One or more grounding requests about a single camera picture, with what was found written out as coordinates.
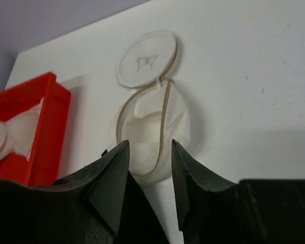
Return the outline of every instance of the red container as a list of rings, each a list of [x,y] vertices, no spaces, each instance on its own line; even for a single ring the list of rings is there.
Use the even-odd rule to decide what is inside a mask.
[[[52,184],[58,173],[71,93],[47,73],[0,92],[0,121],[7,121],[43,99],[29,162],[9,154],[0,161],[0,178],[27,186]]]

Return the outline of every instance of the black plastic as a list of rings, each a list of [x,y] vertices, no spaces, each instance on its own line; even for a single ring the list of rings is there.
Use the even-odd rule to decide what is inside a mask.
[[[305,180],[234,184],[172,144],[179,230],[189,243],[305,243]]]
[[[168,243],[124,141],[51,186],[0,179],[0,243]]]

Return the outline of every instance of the white tissue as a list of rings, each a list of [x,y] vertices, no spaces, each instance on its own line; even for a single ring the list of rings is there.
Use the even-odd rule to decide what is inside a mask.
[[[38,105],[7,122],[0,121],[0,160],[10,153],[25,156],[29,160],[42,103],[43,99]]]
[[[184,147],[191,141],[188,109],[175,86],[171,84],[165,117],[164,143],[157,163],[165,90],[166,86],[151,88],[143,92],[136,101],[129,103],[121,130],[121,140],[130,142],[129,171],[142,186],[157,183],[171,173],[172,139]],[[118,116],[119,112],[110,125],[107,150],[111,150],[117,144]]]

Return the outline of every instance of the white mesh fabric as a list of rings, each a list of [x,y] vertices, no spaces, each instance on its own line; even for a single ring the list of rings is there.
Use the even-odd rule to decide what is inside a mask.
[[[165,89],[166,86],[163,86],[144,91],[138,95],[138,99],[128,105],[127,113],[124,114],[120,139],[128,139],[130,142],[129,171],[142,186],[155,184],[171,173],[172,139],[184,147],[191,141],[188,109],[175,86],[171,84],[165,116],[164,143],[157,162]],[[108,150],[117,145],[116,123],[119,112],[111,122]]]

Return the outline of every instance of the white paper disc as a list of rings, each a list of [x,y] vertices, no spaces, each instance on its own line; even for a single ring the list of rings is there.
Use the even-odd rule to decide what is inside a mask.
[[[168,68],[176,49],[176,39],[169,31],[158,30],[141,36],[118,62],[118,83],[128,88],[150,84]]]

